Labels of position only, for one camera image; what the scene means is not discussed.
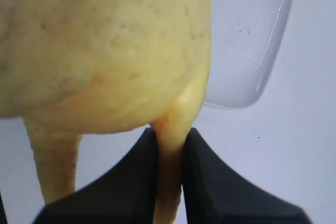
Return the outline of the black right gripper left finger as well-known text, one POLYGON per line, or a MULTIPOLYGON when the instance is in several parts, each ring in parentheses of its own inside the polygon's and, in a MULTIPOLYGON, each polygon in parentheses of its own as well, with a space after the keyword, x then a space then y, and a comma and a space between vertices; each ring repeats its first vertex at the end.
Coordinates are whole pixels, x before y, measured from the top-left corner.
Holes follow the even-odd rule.
POLYGON ((81 190, 46 205, 34 223, 152 223, 157 143, 151 128, 114 167, 81 190))

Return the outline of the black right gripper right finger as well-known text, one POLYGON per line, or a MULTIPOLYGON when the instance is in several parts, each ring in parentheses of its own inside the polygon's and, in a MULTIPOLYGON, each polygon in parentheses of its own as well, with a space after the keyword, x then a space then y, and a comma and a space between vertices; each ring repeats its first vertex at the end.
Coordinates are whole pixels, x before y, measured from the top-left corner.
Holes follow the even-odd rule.
POLYGON ((182 178, 188 223, 311 223, 301 207, 235 172, 195 128, 184 145, 182 178))

